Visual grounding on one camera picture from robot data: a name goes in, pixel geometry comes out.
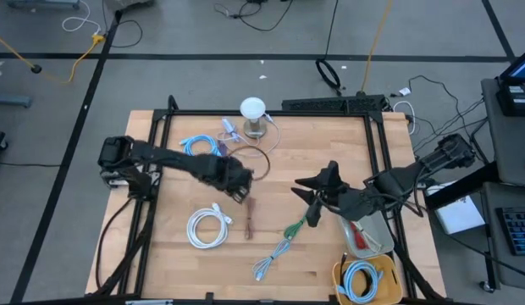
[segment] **black metal frame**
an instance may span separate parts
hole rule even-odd
[[[384,130],[384,121],[383,115],[380,112],[367,112],[367,113],[356,113],[348,112],[347,109],[344,111],[267,111],[268,114],[272,116],[292,116],[292,117],[352,117],[352,118],[362,118],[364,121],[364,127],[366,131],[367,139],[367,148],[368,154],[370,157],[370,164],[372,167],[373,175],[376,175],[379,172],[378,159],[376,153],[375,142],[373,139],[373,129],[372,122],[375,122],[379,142],[381,145],[381,152],[383,156],[384,167],[390,169],[392,167],[390,162],[390,153],[389,147],[386,140],[385,130]],[[155,109],[152,116],[152,125],[150,127],[150,134],[148,136],[148,142],[152,145],[156,143],[156,137],[158,133],[158,127],[161,124],[161,121],[164,121],[163,133],[161,135],[160,147],[166,147],[169,138],[170,126],[172,123],[172,118],[174,116],[181,115],[213,115],[213,116],[240,116],[240,111],[237,110],[180,110],[172,96],[169,97],[169,108],[167,109]],[[157,172],[159,176],[163,174],[163,167],[154,165],[146,165],[144,170],[149,170],[150,167],[153,172]],[[129,281],[130,269],[127,269],[119,281],[118,294],[117,295],[94,295],[82,298],[71,298],[71,299],[62,299],[62,300],[48,300],[48,301],[39,301],[39,302],[26,302],[24,304],[31,305],[56,305],[56,304],[90,304],[90,305],[101,305],[101,304],[125,304],[125,301],[136,301],[141,300],[142,288],[144,286],[144,277],[146,274],[146,265],[149,258],[149,250],[152,239],[152,227],[155,216],[155,211],[157,209],[158,203],[158,190],[160,183],[157,183],[155,187],[156,196],[147,201],[148,203],[148,213],[146,221],[149,221],[151,229],[148,232],[148,239],[142,246],[140,250],[140,260],[138,263],[138,270],[135,278],[135,290],[134,293],[127,294],[126,288]],[[139,225],[141,222],[142,209],[145,202],[137,201],[135,204],[135,210],[133,213],[133,218],[131,220],[129,238],[127,242],[126,250],[130,250],[134,244],[136,236],[138,235]],[[395,221],[395,230],[397,233],[396,240],[400,246],[404,249],[407,254],[407,244],[406,244],[406,233],[403,225],[403,220],[401,218],[400,212],[394,211],[393,220]],[[434,299],[419,299],[417,298],[416,286],[412,276],[404,270],[404,276],[406,278],[406,290],[408,297],[403,297],[400,304],[421,304],[421,305],[475,305],[470,303],[462,302],[453,302],[450,299],[448,300],[434,300]],[[212,305],[212,304],[249,304],[249,305],[258,305],[258,304],[328,304],[336,305],[338,301],[335,295],[330,295],[327,302],[303,302],[303,301],[265,301],[265,300],[252,300],[252,301],[240,301],[240,300],[214,300],[213,293],[207,292],[206,298],[201,300],[181,300],[174,299],[174,304],[188,304],[188,305]]]

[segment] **wooden tabletop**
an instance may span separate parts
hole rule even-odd
[[[147,140],[151,117],[152,111],[131,112],[125,134]],[[242,118],[231,119],[242,126]],[[363,188],[362,181],[372,175],[363,121],[330,117],[274,117],[274,120],[281,129],[281,141],[268,155],[272,164],[270,173],[264,180],[255,181],[251,189],[251,196],[257,203],[252,215],[254,235],[249,241],[244,237],[245,205],[199,183],[187,173],[164,170],[143,297],[203,299],[206,292],[214,292],[216,299],[325,301],[334,294],[331,269],[346,248],[338,216],[325,209],[318,227],[304,225],[290,250],[272,262],[264,280],[254,280],[251,267],[268,257],[283,238],[284,229],[306,212],[307,205],[290,191],[295,185],[294,179],[314,176],[327,166],[329,160],[335,160],[340,165],[342,180],[351,187]],[[404,115],[385,113],[384,126],[393,166],[413,162]],[[169,149],[174,150],[182,149],[179,142],[186,137],[214,136],[223,129],[218,116],[174,116],[171,128]],[[373,130],[379,151],[375,125]],[[259,147],[271,147],[276,138],[276,129],[269,125]],[[193,146],[193,150],[205,149],[206,143]],[[380,151],[378,157],[379,167],[383,169]],[[255,176],[265,170],[263,158],[239,159],[246,167],[255,170]],[[103,225],[125,202],[126,193],[126,188],[111,192]],[[209,208],[212,202],[219,203],[234,223],[229,226],[229,237],[223,245],[199,250],[188,242],[185,226],[196,210]],[[133,206],[112,223],[105,237],[101,279],[110,275],[124,255]],[[428,218],[418,218],[406,209],[402,217],[412,261],[433,288],[445,295]],[[218,221],[206,218],[199,224],[197,232],[201,239],[211,241],[218,230]],[[137,264],[136,258],[131,266],[128,291],[133,289]],[[94,273],[95,263],[87,292],[96,290]]]

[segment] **gray floor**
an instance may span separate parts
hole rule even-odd
[[[99,0],[86,0],[91,19],[101,23]],[[525,1],[491,0],[515,54],[525,51]],[[132,48],[113,48],[111,53],[220,54],[220,53],[322,53],[326,43],[333,1],[297,0],[283,23],[269,33],[251,30],[238,20],[213,11],[214,1],[158,1],[152,8],[126,14],[144,29],[141,43]],[[221,3],[236,10],[241,0]],[[270,0],[252,22],[272,24],[286,3]],[[332,54],[368,53],[384,0],[344,1],[339,6],[330,46]],[[37,6],[7,8],[0,1],[0,35],[24,53],[83,53],[95,28],[66,33],[61,22],[70,15],[85,16],[69,8]],[[108,13],[108,23],[112,15]],[[137,29],[122,25],[114,44],[136,39]],[[5,52],[0,45],[0,52]],[[101,46],[94,53],[101,52]],[[391,10],[377,54],[439,56],[505,56],[483,4],[477,0],[402,0]],[[67,77],[72,60],[33,59],[44,69]],[[85,60],[75,82],[58,85],[33,75],[20,61],[0,59],[0,93],[33,97],[31,108],[0,106],[0,130],[8,134],[10,148],[5,162],[59,164],[86,95],[96,60]],[[362,82],[364,62],[333,62],[354,95]],[[407,86],[415,75],[443,81],[459,99],[463,110],[480,98],[483,78],[498,75],[506,63],[397,63],[372,65],[368,93],[391,93]],[[454,101],[441,87],[424,80],[412,83],[407,97],[416,115],[441,126],[455,112]],[[248,96],[262,98],[268,108],[279,109],[288,98],[328,97],[333,92],[321,81],[313,61],[184,60],[150,61],[109,59],[104,66],[89,114],[61,192],[50,229],[30,280],[26,301],[81,296],[89,268],[108,189],[98,177],[96,165],[102,139],[124,133],[133,109],[162,108],[174,94],[181,108],[237,108]],[[467,116],[467,122],[483,118],[484,106]],[[419,143],[431,131],[420,123],[412,136]],[[479,134],[484,151],[492,158],[488,128]],[[419,154],[428,153],[434,143]],[[445,172],[438,180],[454,180],[480,166]],[[57,169],[6,168],[0,166],[0,303],[8,302],[25,261],[35,229],[46,205]],[[483,249],[483,232],[459,235]],[[484,261],[444,236],[434,234],[448,295],[464,302],[525,304],[525,291],[504,286],[490,295],[477,283],[485,280]]]

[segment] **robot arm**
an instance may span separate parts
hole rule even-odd
[[[345,219],[358,221],[366,215],[386,211],[405,202],[419,180],[441,169],[469,167],[474,160],[472,148],[455,134],[439,141],[432,153],[417,162],[405,168],[387,169],[368,178],[364,181],[366,188],[363,190],[350,188],[343,182],[338,164],[330,161],[319,175],[295,180],[311,191],[294,187],[292,191],[309,205],[307,223],[311,227],[317,226],[322,206]]]
[[[142,173],[138,166],[156,164],[190,173],[200,182],[225,192],[235,201],[242,202],[251,189],[252,172],[233,157],[219,157],[212,154],[189,156],[182,152],[154,147],[145,141],[129,136],[107,138],[99,160],[101,177],[110,187],[119,180],[129,184],[129,197],[148,199],[152,196],[155,180],[148,173]]]

